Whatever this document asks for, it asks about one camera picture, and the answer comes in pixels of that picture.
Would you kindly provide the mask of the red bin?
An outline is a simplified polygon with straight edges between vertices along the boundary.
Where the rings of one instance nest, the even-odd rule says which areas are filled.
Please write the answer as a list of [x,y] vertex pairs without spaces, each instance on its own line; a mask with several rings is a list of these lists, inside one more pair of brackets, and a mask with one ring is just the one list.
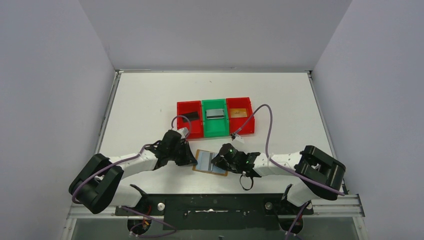
[[[249,97],[226,98],[226,108],[229,120],[229,133],[235,133],[252,115],[253,109]],[[239,135],[251,135],[255,133],[255,118],[252,117],[248,123],[238,132]]]
[[200,120],[183,122],[183,117],[177,119],[177,128],[188,128],[190,134],[189,139],[201,139],[204,137],[204,122],[202,113],[202,102],[200,100],[195,101],[180,101],[176,103],[177,115],[182,116],[184,113],[198,112]]

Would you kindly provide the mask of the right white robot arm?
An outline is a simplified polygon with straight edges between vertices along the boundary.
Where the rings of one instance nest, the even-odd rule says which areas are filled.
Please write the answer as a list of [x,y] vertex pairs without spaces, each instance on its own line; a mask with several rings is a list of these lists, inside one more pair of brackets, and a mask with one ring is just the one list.
[[346,166],[313,145],[304,150],[267,155],[263,152],[243,152],[232,144],[223,144],[211,163],[225,171],[250,179],[266,176],[294,176],[284,200],[300,207],[314,199],[335,201],[343,196],[341,191]]

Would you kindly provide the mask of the right red bin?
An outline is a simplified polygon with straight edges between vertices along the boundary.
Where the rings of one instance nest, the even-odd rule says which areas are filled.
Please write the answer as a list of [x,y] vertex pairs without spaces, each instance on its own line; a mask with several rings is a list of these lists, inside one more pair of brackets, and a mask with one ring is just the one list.
[[[229,133],[235,133],[252,115],[253,109],[249,97],[226,98],[226,108],[229,120]],[[251,135],[255,133],[255,118],[252,117],[248,123],[238,132],[239,135]]]

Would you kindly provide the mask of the left red bin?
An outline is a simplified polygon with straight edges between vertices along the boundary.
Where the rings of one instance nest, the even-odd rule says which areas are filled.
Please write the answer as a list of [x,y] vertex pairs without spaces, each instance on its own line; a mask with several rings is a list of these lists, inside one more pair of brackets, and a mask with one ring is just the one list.
[[180,101],[176,103],[177,115],[182,116],[184,113],[198,112],[200,120],[183,122],[183,117],[177,119],[177,128],[188,128],[190,134],[189,139],[201,139],[204,137],[204,122],[202,113],[202,102],[200,100],[195,101]]

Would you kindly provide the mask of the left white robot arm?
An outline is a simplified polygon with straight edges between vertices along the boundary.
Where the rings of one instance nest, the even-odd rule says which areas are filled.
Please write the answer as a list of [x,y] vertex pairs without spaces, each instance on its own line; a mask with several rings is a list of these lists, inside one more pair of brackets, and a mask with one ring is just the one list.
[[135,184],[122,181],[130,176],[155,171],[168,162],[177,166],[197,164],[187,137],[186,127],[168,130],[161,140],[148,143],[137,153],[106,157],[93,155],[68,188],[71,200],[99,214],[107,207],[136,207],[147,194]]

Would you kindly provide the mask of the black card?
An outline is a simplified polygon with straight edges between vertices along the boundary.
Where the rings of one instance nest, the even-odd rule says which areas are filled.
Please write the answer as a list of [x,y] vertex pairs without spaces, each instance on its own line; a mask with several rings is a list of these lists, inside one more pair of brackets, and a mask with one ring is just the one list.
[[200,115],[198,111],[183,113],[182,116],[184,116],[183,122],[188,122],[188,121],[193,122],[193,121],[200,120]]

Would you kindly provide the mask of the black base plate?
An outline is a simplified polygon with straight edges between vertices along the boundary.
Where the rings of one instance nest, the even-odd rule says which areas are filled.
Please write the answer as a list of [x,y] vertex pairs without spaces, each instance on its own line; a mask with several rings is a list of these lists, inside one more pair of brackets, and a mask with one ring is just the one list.
[[281,193],[151,194],[151,215],[177,230],[278,230]]

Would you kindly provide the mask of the gold card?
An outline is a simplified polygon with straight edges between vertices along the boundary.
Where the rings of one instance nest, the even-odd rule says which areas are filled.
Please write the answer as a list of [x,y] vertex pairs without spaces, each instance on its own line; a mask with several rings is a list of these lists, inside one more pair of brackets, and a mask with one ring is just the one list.
[[248,111],[246,108],[230,108],[229,109],[230,118],[247,118]]

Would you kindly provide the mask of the green middle bin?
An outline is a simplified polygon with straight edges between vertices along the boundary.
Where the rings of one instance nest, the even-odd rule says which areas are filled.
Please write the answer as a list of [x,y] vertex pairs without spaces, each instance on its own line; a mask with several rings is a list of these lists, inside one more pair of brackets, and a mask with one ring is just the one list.
[[[229,115],[227,104],[224,98],[206,99],[201,101],[203,130],[205,138],[225,137],[230,135]],[[224,109],[225,118],[222,119],[206,119],[206,110],[208,109]]]

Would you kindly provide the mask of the yellow leather card holder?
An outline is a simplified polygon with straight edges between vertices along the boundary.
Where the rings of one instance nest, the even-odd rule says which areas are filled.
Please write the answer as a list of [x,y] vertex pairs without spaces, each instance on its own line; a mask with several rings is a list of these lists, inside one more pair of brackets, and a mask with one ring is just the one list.
[[217,152],[198,149],[195,155],[197,164],[192,167],[192,170],[195,172],[226,177],[228,175],[226,170],[212,164],[212,159],[217,155]]

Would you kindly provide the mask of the silver VIP credit card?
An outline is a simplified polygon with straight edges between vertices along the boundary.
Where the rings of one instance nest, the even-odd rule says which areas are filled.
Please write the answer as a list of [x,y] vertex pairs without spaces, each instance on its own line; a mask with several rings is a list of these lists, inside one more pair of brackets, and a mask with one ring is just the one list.
[[222,108],[207,109],[205,111],[205,116],[207,120],[224,119],[225,112],[224,112],[224,109]]

